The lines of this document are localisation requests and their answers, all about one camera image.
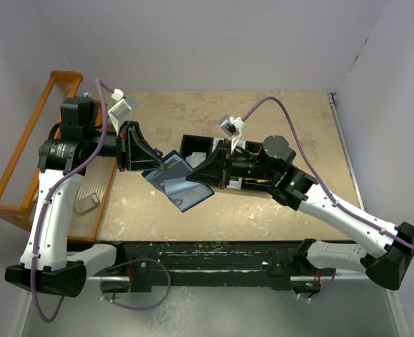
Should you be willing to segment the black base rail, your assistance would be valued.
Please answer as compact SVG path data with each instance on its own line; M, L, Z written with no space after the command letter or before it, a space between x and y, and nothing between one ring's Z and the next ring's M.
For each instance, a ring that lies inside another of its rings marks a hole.
M154 286L266 287L319 290L333 270L310 265L309 240L257 242L124 242L116 268L94 275L125 282L130 291Z

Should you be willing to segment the black bin with gold cards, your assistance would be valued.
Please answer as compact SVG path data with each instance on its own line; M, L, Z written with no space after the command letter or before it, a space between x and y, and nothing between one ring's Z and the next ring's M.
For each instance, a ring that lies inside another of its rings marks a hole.
M272 186L273 170L265 168L258 154L261 143L246 141L243 149L248 153L248 159L252 162L251 173L242 178L241 189L251 192L266 192Z

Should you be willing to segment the aluminium frame rail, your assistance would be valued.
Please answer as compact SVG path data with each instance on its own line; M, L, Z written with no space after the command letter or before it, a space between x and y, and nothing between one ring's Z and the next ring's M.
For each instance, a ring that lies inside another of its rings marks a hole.
M262 257L262 251L245 253L227 253L226 251L188 250L177 252L164 249L157 251L154 258L136 256L127 260L123 248L115 248L110 244L96 244L85 251L69 255L66 252L49 253L40 251L33 253L36 258L36 269L41 272L60 272L73 265L83 265L86 276L99 273L118 272L135 263L144 269L151 264L160 265L173 274L182 275L220 275L238 276L264 273L270 277L312 276L322 270L349 270L351 272L370 274L370 269L378 262L366 254L360 246L351 244L331 244L314 242L313 248L306 253L297 252L289 256Z

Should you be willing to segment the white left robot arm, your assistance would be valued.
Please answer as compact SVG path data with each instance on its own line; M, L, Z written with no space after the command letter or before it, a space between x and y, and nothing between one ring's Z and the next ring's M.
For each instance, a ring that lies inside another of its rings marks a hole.
M151 148L136 121L125 118L135 108L121 95L104 113L96 129L98 106L92 98L65 99L62 121L39 148L38 200L32 231L20 261L6 268L4 279L22 289L77 297L90 276L106 270L120 275L127 266L121 244L94 244L74 256L67 254L67 236L76 195L94 158L116 159L119 171L162 171L162 154Z

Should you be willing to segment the small grey box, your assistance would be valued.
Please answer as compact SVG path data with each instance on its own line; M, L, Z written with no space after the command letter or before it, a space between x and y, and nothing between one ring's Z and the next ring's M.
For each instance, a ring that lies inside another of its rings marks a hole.
M96 193L93 193L76 201L74 204L74 209L78 214L82 214L96 208L99 204L100 199Z

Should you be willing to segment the white middle bin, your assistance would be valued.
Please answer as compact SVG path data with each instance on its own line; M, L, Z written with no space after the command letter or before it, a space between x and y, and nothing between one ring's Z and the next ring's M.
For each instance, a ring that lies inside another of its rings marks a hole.
M224 140L223 138L214 138L213 139L213 150L215 149L217 143L220 140ZM241 189L241 182L242 178L244 178L244 169L246 168L248 157L243 153L243 148L238 146L233 153L231 153L231 157L228 161L229 164L229 182L226 186L227 189L231 190L242 190Z

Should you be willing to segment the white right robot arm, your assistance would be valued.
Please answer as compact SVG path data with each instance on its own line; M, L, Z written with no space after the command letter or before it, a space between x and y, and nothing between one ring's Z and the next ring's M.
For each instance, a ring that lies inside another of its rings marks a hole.
M352 240L350 244L304 240L294 259L299 273L310 275L324 268L363 272L377 285L398 290L414 256L414 226L376 218L339 198L318 178L296 167L295 156L282 136L266 137L256 154L233 153L227 141L220 141L187 179L220 189L232 176L270 181L266 191L278 204L317 218Z

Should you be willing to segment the blue leather card holder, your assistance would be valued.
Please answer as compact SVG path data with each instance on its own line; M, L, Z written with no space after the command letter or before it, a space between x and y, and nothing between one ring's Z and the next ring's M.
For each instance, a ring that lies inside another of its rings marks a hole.
M208 185L187 180L193 168L177 151L169 152L162 159L166 165L165 170L145 171L142 177L181 212L190 210L214 195Z

